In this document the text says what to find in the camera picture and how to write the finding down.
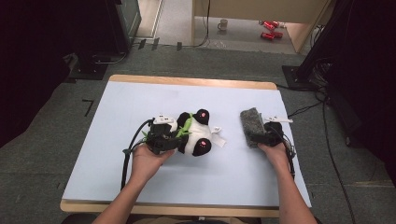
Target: cable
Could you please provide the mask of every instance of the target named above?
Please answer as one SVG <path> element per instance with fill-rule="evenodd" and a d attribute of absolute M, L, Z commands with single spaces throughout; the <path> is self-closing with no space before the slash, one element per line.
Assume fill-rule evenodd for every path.
<path fill-rule="evenodd" d="M 314 104 L 314 105 L 309 105 L 309 106 L 305 106 L 305 107 L 303 107 L 303 108 L 297 109 L 297 110 L 294 111 L 293 113 L 289 114 L 289 115 L 288 115 L 288 118 L 291 118 L 291 117 L 296 116 L 296 115 L 298 115 L 298 114 L 304 113 L 305 111 L 309 110 L 310 108 L 313 108 L 313 107 L 315 107 L 315 106 L 317 106 L 317 105 L 320 105 L 320 104 L 322 104 L 322 102 L 318 102 L 318 103 L 316 103 L 316 104 Z"/>
<path fill-rule="evenodd" d="M 344 196 L 346 198 L 346 203 L 347 203 L 347 206 L 348 206 L 348 209 L 349 209 L 349 214 L 350 214 L 350 216 L 352 218 L 352 223 L 356 224 L 355 215 L 353 214 L 352 206 L 350 204 L 349 197 L 347 196 L 347 190 L 346 190 L 346 188 L 344 186 L 343 180 L 341 179 L 340 173 L 338 172 L 337 166 L 336 166 L 335 161 L 334 161 L 334 157 L 332 156 L 332 149 L 330 148 L 329 133 L 328 133 L 328 129 L 327 129 L 325 105 L 326 104 L 323 103 L 322 113 L 323 113 L 324 132 L 326 134 L 327 149 L 329 150 L 330 159 L 332 160 L 332 167 L 334 168 L 334 171 L 335 171 L 335 173 L 337 174 L 337 177 L 338 177 L 338 181 L 340 182 L 341 188 L 343 189 Z"/>
<path fill-rule="evenodd" d="M 321 32 L 324 29 L 324 25 L 318 25 L 316 27 L 316 29 L 318 29 L 317 33 L 315 34 L 314 39 L 312 40 L 312 35 L 314 34 L 313 32 L 311 33 L 310 39 L 309 39 L 309 45 L 311 46 L 311 48 L 315 45 L 315 43 L 317 42 L 318 37 L 321 35 Z"/>
<path fill-rule="evenodd" d="M 152 122 L 154 121 L 154 119 L 148 119 L 145 122 L 142 123 L 142 125 L 140 125 L 140 127 L 137 129 L 136 133 L 134 134 L 134 137 L 132 138 L 131 144 L 128 146 L 128 148 L 124 149 L 122 152 L 125 154 L 125 158 L 124 158 L 124 164 L 122 167 L 122 178 L 121 178 L 121 189 L 123 189 L 125 187 L 125 182 L 126 182 L 126 174 L 128 173 L 128 162 L 129 159 L 131 158 L 131 153 L 134 150 L 134 148 L 141 144 L 143 141 L 139 141 L 138 143 L 136 143 L 134 145 L 134 140 L 136 139 L 136 137 L 139 135 L 140 131 L 142 130 L 142 128 L 148 124 L 151 125 Z"/>
<path fill-rule="evenodd" d="M 199 48 L 201 47 L 206 41 L 209 39 L 209 14 L 210 14 L 210 0 L 209 3 L 207 4 L 207 14 L 206 14 L 206 24 L 204 23 L 204 27 L 206 28 L 206 36 L 204 40 L 202 41 L 201 44 L 196 45 L 196 46 L 183 46 L 183 48 Z"/>
<path fill-rule="evenodd" d="M 294 89 L 294 88 L 290 88 L 287 86 L 283 86 L 283 85 L 279 85 L 276 84 L 277 87 L 282 88 L 282 89 L 286 89 L 286 90 L 290 90 L 290 91 L 316 91 L 317 89 Z"/>
<path fill-rule="evenodd" d="M 271 125 L 268 125 L 266 127 L 271 128 L 272 131 L 274 131 L 274 133 L 281 139 L 283 146 L 285 146 L 285 153 L 286 153 L 286 157 L 288 158 L 288 162 L 289 162 L 290 174 L 294 179 L 294 177 L 296 175 L 296 173 L 294 171 L 294 164 L 293 164 L 293 158 L 296 154 L 295 150 L 294 150 L 294 146 L 291 145 L 291 141 L 285 134 L 283 134 L 283 136 L 286 136 L 286 139 Z"/>
<path fill-rule="evenodd" d="M 94 62 L 94 63 L 97 63 L 97 64 L 114 64 L 114 63 L 119 63 L 120 61 L 122 61 L 122 60 L 125 58 L 126 54 L 127 54 L 127 53 L 123 53 L 122 57 L 121 57 L 120 59 L 116 60 L 115 62 L 108 62 L 108 63 Z"/>

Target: white tabletop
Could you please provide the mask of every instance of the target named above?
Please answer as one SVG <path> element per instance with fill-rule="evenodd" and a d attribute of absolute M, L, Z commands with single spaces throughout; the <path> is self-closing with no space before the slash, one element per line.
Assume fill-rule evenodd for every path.
<path fill-rule="evenodd" d="M 213 145 L 208 154 L 196 158 L 176 153 L 150 179 L 137 202 L 279 206 L 275 171 L 262 151 L 248 147 L 242 130 L 240 112 L 251 107 L 264 117 L 287 116 L 280 92 L 274 90 L 109 81 L 63 199 L 111 202 L 120 192 L 122 150 L 137 128 L 159 114 L 177 118 L 204 108 L 210 113 L 209 126 L 222 128 L 219 135 L 226 145 Z M 293 142 L 289 124 L 282 125 Z M 293 162 L 295 182 L 310 207 L 297 157 Z"/>

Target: right hand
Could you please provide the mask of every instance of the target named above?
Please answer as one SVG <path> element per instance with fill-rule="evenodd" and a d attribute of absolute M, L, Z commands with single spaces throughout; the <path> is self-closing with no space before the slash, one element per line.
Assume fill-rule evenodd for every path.
<path fill-rule="evenodd" d="M 268 147 L 265 144 L 259 143 L 258 147 L 265 152 L 268 160 L 273 164 L 277 171 L 281 169 L 289 170 L 289 161 L 286 156 L 286 149 L 283 143 L 279 143 L 274 147 Z"/>

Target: stuffed toy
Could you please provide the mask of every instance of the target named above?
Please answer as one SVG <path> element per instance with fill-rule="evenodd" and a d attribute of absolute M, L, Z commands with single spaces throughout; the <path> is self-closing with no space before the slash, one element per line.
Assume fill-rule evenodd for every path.
<path fill-rule="evenodd" d="M 203 156 L 212 148 L 212 132 L 208 122 L 209 112 L 205 109 L 195 114 L 184 112 L 177 120 L 159 116 L 150 131 L 144 133 L 145 142 L 155 154 L 177 148 L 183 154 Z"/>
<path fill-rule="evenodd" d="M 183 138 L 178 151 L 192 156 L 202 156 L 210 151 L 212 133 L 208 126 L 209 112 L 205 109 L 197 113 L 182 113 L 177 119 L 178 135 Z"/>

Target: black cable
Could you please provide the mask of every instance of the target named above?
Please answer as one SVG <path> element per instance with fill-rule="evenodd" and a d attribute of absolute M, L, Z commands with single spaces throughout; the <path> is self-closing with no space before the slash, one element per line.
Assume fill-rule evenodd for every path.
<path fill-rule="evenodd" d="M 154 119 L 148 119 L 145 122 L 143 122 L 142 125 L 140 125 L 140 127 L 137 129 L 136 133 L 134 134 L 134 138 L 132 139 L 129 147 L 122 151 L 125 154 L 125 158 L 124 158 L 124 163 L 123 163 L 123 167 L 122 167 L 121 189 L 123 189 L 125 187 L 126 174 L 128 173 L 128 163 L 129 163 L 129 159 L 131 158 L 131 153 L 134 150 L 134 148 L 141 143 L 141 142 L 138 142 L 134 145 L 134 140 L 139 135 L 142 128 L 146 124 L 148 124 L 148 125 L 152 124 L 153 121 L 154 121 Z"/>
<path fill-rule="evenodd" d="M 305 111 L 309 110 L 310 108 L 313 108 L 313 107 L 315 107 L 315 106 L 317 106 L 317 105 L 320 105 L 320 104 L 322 104 L 322 102 L 318 102 L 318 103 L 316 103 L 316 104 L 314 104 L 314 105 L 309 105 L 309 106 L 305 106 L 305 107 L 303 107 L 303 108 L 297 109 L 297 110 L 294 111 L 293 113 L 289 114 L 289 115 L 288 115 L 288 118 L 291 118 L 291 117 L 296 116 L 296 115 L 298 115 L 298 114 L 304 113 Z"/>
<path fill-rule="evenodd" d="M 336 166 L 335 161 L 334 161 L 334 157 L 332 156 L 332 149 L 330 148 L 330 141 L 329 141 L 329 133 L 328 133 L 328 130 L 327 130 L 325 106 L 326 106 L 326 104 L 323 103 L 322 113 L 323 113 L 323 122 L 324 122 L 324 132 L 326 134 L 327 149 L 329 150 L 330 159 L 332 160 L 332 167 L 334 168 L 334 171 L 335 171 L 335 173 L 337 174 L 337 177 L 338 177 L 338 181 L 340 182 L 341 188 L 343 189 L 344 196 L 346 198 L 346 203 L 347 203 L 347 206 L 349 208 L 349 214 L 350 214 L 350 216 L 352 218 L 352 223 L 356 224 L 356 220 L 355 220 L 355 216 L 353 214 L 352 206 L 350 204 L 349 197 L 347 196 L 347 190 L 346 190 L 346 188 L 344 186 L 343 180 L 341 179 L 340 173 L 338 172 L 337 166 Z"/>
<path fill-rule="evenodd" d="M 118 60 L 116 60 L 116 61 L 113 61 L 113 62 L 106 62 L 106 63 L 94 62 L 94 63 L 97 63 L 97 64 L 114 64 L 114 63 L 119 63 L 119 62 L 121 62 L 121 61 L 126 57 L 126 55 L 127 55 L 127 53 L 123 53 L 123 55 L 121 56 L 120 59 L 118 59 Z"/>
<path fill-rule="evenodd" d="M 210 13 L 210 0 L 209 0 L 209 3 L 207 4 L 207 14 L 206 14 L 206 24 L 207 25 L 205 25 L 205 23 L 204 23 L 204 26 L 206 28 L 206 36 L 205 36 L 204 40 L 199 45 L 196 45 L 196 46 L 183 46 L 183 48 L 199 48 L 204 43 L 206 43 L 206 41 L 209 39 L 209 13 Z"/>
<path fill-rule="evenodd" d="M 276 84 L 276 86 L 278 88 L 282 88 L 282 89 L 290 90 L 290 91 L 316 91 L 317 90 L 317 89 L 313 89 L 313 90 L 312 89 L 294 89 L 294 88 L 290 88 L 290 87 L 279 85 L 279 84 Z"/>
<path fill-rule="evenodd" d="M 316 27 L 318 29 L 317 33 L 315 34 L 314 39 L 312 39 L 313 32 L 311 33 L 310 39 L 309 39 L 309 45 L 311 48 L 315 45 L 317 42 L 318 37 L 320 36 L 321 32 L 323 31 L 324 25 L 318 25 Z"/>

